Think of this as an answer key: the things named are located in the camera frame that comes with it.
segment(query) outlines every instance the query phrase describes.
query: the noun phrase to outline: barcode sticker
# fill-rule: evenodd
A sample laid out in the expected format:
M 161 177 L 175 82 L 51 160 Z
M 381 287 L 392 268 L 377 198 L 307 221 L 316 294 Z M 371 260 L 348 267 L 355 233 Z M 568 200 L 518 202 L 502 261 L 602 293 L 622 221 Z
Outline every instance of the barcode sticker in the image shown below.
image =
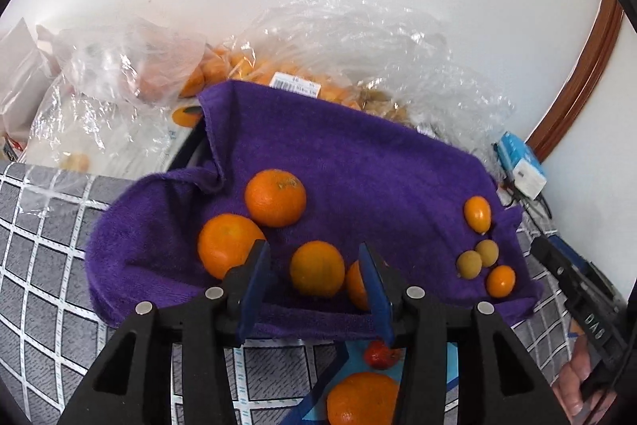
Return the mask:
M 292 76 L 284 72 L 276 72 L 270 82 L 270 87 L 281 89 L 282 91 L 296 92 L 310 98 L 318 98 L 320 83 L 304 80 L 298 76 Z

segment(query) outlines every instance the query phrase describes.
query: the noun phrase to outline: wooden door frame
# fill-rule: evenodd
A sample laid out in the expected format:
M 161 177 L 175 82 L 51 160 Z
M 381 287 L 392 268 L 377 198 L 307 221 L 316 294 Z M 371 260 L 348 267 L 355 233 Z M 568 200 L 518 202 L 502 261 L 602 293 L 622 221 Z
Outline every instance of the wooden door frame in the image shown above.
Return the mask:
M 617 43 L 622 18 L 618 0 L 601 0 L 600 12 L 571 77 L 527 140 L 540 161 L 566 135 L 600 82 Z

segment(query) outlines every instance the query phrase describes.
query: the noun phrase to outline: purple towel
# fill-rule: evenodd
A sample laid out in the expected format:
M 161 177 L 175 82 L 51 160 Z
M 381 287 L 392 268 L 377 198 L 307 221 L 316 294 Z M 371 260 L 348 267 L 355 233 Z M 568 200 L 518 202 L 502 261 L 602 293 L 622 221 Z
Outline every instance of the purple towel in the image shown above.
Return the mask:
M 463 204 L 473 195 L 489 201 L 499 264 L 517 274 L 512 295 L 493 303 L 510 324 L 532 311 L 541 289 L 530 279 L 515 235 L 520 209 L 502 207 L 492 178 L 473 156 L 375 116 L 244 82 L 209 88 L 200 102 L 210 143 L 203 166 L 139 180 L 92 233 L 90 294 L 110 325 L 119 325 L 139 301 L 170 306 L 218 284 L 197 256 L 199 231 L 221 213 L 248 216 L 244 188 L 267 168 L 294 173 L 308 205 L 297 224 L 264 229 L 278 281 L 254 336 L 375 336 L 371 317 L 356 310 L 344 290 L 332 300 L 295 293 L 290 258 L 311 240 L 332 243 L 347 266 L 366 241 L 410 284 L 446 303 L 491 301 L 488 269 L 467 281 L 455 268 L 456 258 L 484 238 L 464 221 Z

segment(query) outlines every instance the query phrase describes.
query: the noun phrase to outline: finger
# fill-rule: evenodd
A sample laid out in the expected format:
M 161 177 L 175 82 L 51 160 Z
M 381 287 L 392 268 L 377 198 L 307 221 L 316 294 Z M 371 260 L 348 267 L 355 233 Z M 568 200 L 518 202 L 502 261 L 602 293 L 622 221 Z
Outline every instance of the finger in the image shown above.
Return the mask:
M 582 393 L 580 393 L 580 377 L 577 376 L 569 362 L 562 366 L 557 382 L 566 410 L 568 410 L 569 415 L 575 416 L 582 410 L 584 402 L 582 402 Z
M 551 389 L 553 389 L 553 393 L 555 394 L 555 397 L 557 398 L 559 405 L 561 405 L 562 409 L 564 409 L 564 412 L 566 416 L 568 417 L 569 421 L 573 423 L 573 420 L 571 419 L 571 413 L 568 410 L 568 408 L 566 408 L 566 404 L 564 403 L 564 400 L 562 400 L 562 394 L 559 392 L 559 384 L 557 381 L 551 386 Z
M 573 348 L 571 367 L 583 382 L 590 376 L 590 354 L 588 353 L 588 341 L 585 335 L 577 338 Z

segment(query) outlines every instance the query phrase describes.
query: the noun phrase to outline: blue gripper pad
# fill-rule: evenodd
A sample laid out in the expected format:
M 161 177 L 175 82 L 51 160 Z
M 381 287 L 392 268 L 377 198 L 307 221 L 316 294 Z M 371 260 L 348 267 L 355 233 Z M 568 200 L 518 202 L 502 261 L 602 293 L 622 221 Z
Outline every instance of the blue gripper pad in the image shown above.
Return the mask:
M 265 241 L 259 250 L 252 277 L 243 295 L 243 301 L 241 301 L 241 314 L 236 331 L 237 340 L 241 344 L 243 344 L 252 331 L 254 323 L 257 322 L 259 308 L 261 307 L 263 296 L 270 282 L 271 264 L 270 246 Z
M 359 247 L 359 266 L 376 333 L 385 344 L 391 345 L 394 343 L 392 305 L 387 299 L 383 283 L 364 243 Z

